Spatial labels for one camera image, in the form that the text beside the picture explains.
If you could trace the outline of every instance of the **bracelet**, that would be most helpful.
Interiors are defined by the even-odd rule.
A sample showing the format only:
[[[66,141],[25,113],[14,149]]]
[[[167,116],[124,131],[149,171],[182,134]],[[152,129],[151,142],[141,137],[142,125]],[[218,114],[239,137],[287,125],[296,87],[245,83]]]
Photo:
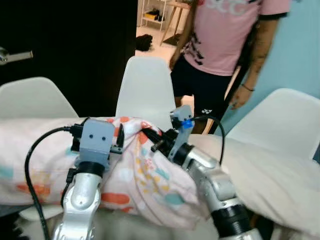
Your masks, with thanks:
[[[254,88],[248,88],[246,85],[244,85],[243,83],[241,84],[242,87],[244,87],[245,89],[247,89],[250,92],[253,92],[255,89]]]

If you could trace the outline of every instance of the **white bedsheet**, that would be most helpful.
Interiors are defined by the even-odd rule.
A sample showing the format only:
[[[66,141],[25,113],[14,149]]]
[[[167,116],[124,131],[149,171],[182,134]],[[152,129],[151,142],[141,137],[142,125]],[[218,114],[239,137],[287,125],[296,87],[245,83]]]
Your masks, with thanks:
[[[219,159],[221,137],[193,134],[189,141]],[[318,163],[227,138],[222,169],[249,209],[320,238]]]

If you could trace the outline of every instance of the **logo on shorts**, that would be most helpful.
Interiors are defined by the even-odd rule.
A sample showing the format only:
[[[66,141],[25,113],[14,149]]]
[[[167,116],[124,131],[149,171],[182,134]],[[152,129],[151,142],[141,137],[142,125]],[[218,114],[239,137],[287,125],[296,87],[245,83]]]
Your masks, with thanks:
[[[201,112],[202,112],[203,114],[209,114],[209,113],[211,113],[211,112],[212,112],[212,110],[209,110],[209,109],[203,109]]]

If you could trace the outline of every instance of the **door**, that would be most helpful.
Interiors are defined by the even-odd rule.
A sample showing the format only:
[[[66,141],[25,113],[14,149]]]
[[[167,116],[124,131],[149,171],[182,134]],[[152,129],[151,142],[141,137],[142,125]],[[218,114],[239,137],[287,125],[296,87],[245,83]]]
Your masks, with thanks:
[[[12,0],[0,9],[0,54],[9,54],[0,57],[0,85],[46,77],[79,116],[114,116],[135,53],[137,1]]]

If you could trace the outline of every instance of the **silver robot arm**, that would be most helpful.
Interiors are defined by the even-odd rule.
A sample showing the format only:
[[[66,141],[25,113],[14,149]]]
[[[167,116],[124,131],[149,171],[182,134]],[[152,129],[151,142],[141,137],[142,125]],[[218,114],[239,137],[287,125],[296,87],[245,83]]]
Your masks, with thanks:
[[[79,157],[77,168],[68,176],[72,181],[75,175],[74,185],[63,198],[63,218],[52,239],[93,240],[93,217],[101,202],[100,183],[104,172],[109,170],[110,152],[122,153],[123,139],[112,146],[115,127],[94,119],[88,119],[84,125],[75,124],[70,132],[75,137],[73,150],[79,151]]]
[[[170,117],[176,131],[170,129],[162,136],[144,129],[143,132],[155,143],[151,150],[159,150],[189,173],[199,195],[205,199],[220,239],[262,240],[258,230],[250,227],[246,209],[237,198],[235,187],[230,177],[221,170],[219,162],[187,143],[194,126],[191,114],[187,105],[172,111]]]

